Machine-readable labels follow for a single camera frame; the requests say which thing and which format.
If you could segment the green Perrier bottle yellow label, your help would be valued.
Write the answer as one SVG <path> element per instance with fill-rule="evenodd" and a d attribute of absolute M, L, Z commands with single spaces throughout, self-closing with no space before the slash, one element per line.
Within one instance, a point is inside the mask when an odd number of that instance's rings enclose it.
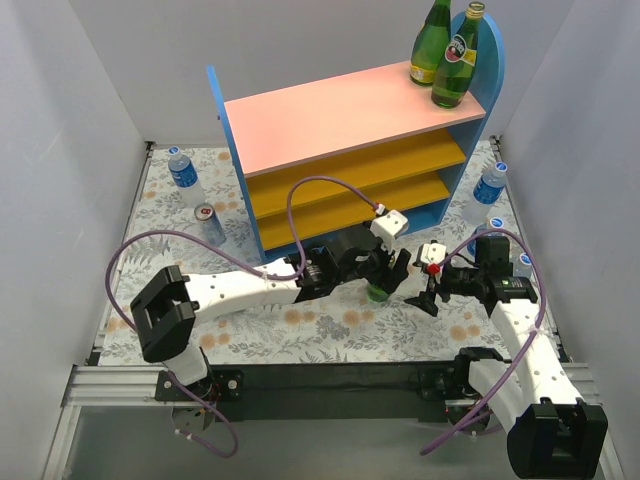
<path fill-rule="evenodd" d="M 371 283 L 367 285 L 367 295 L 371 301 L 377 303 L 386 302 L 390 297 L 390 293 L 387 290 Z"/>

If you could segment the green Perrier bottle red label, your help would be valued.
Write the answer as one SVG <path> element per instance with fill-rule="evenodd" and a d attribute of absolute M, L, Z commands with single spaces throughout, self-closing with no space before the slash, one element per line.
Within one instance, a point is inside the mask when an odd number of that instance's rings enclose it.
<path fill-rule="evenodd" d="M 441 108 L 457 107 L 467 93 L 476 67 L 479 26 L 485 5 L 472 1 L 438 64 L 431 100 Z"/>

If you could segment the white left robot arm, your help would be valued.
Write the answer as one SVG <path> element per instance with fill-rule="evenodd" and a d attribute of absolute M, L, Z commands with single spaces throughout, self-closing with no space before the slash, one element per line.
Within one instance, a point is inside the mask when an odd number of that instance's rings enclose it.
<path fill-rule="evenodd" d="M 394 249 L 407 228 L 406 219 L 388 214 L 251 270 L 185 275 L 176 265 L 165 267 L 130 304 L 143 358 L 164 364 L 188 398 L 203 399 L 212 390 L 213 375 L 191 341 L 197 320 L 327 297 L 360 279 L 390 295 L 408 276 L 410 253 Z"/>

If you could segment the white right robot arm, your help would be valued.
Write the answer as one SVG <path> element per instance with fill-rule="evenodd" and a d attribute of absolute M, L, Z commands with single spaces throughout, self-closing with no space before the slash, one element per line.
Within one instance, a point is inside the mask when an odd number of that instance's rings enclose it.
<path fill-rule="evenodd" d="M 604 409 L 587 402 L 556 355 L 543 328 L 547 295 L 541 281 L 516 277 L 510 246 L 523 240 L 504 228 L 471 236 L 472 267 L 454 267 L 458 248 L 432 241 L 417 252 L 415 266 L 427 286 L 408 304 L 436 315 L 437 302 L 454 295 L 474 297 L 503 339 L 509 357 L 474 349 L 452 373 L 454 389 L 479 399 L 451 429 L 420 451 L 426 456 L 456 433 L 484 418 L 488 409 L 507 434 L 507 454 L 521 479 L 591 479 L 608 430 Z"/>

